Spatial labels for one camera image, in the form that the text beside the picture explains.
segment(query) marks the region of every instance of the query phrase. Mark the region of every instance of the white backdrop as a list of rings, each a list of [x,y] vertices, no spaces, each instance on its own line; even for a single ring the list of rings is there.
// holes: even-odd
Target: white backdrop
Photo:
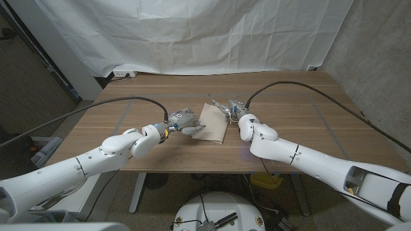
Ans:
[[[353,0],[33,0],[95,76],[320,66]]]

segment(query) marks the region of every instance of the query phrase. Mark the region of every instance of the electrical outlet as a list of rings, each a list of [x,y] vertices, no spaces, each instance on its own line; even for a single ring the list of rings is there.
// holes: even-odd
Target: electrical outlet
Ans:
[[[113,73],[115,77],[125,77],[127,73],[130,75],[129,77],[136,77],[138,71],[115,70]]]

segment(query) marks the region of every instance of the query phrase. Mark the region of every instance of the concrete wall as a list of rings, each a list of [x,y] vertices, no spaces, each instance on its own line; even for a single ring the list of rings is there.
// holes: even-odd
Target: concrete wall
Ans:
[[[319,69],[370,122],[411,146],[411,1],[354,0]],[[392,144],[411,166],[411,154]]]

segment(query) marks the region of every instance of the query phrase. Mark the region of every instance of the table surface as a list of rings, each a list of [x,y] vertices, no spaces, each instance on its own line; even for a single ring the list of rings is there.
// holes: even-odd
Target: table surface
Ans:
[[[346,107],[360,110],[329,76],[317,71],[221,74],[212,76],[164,76],[138,74],[106,86],[96,101],[124,96],[144,96],[162,103],[169,114],[189,107],[200,116],[204,103],[213,98],[246,102],[261,87],[274,81],[299,81],[311,85]],[[407,172],[405,161],[382,135],[325,97],[297,85],[276,85],[256,96],[250,111],[262,123],[276,129],[281,138],[337,158],[369,162]],[[50,158],[48,164],[75,157],[121,134],[163,120],[163,112],[149,102],[132,100],[90,108]],[[229,124],[223,144],[194,140],[172,133],[143,158],[131,158],[122,170],[147,173],[257,173],[265,172],[258,157],[243,142],[237,124]],[[273,173],[299,173],[276,161],[264,160]]]

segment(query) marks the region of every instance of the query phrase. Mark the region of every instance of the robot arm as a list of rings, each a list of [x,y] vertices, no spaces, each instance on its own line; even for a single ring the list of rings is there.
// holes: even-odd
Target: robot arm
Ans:
[[[126,166],[128,150],[135,157],[143,157],[155,145],[164,142],[170,132],[191,135],[202,128],[198,117],[186,108],[172,114],[169,121],[143,127],[142,133],[129,129],[122,135],[105,139],[100,147],[77,157],[1,180],[0,212],[6,211],[9,214],[7,222],[11,223],[33,206],[63,194],[67,188],[90,176]]]
[[[252,143],[250,152],[255,156],[301,170],[342,192],[356,206],[386,223],[411,221],[410,175],[375,164],[331,157],[286,141],[274,129],[260,124],[255,115],[244,109],[243,103],[230,100],[229,108],[232,121],[238,122],[241,139]]]

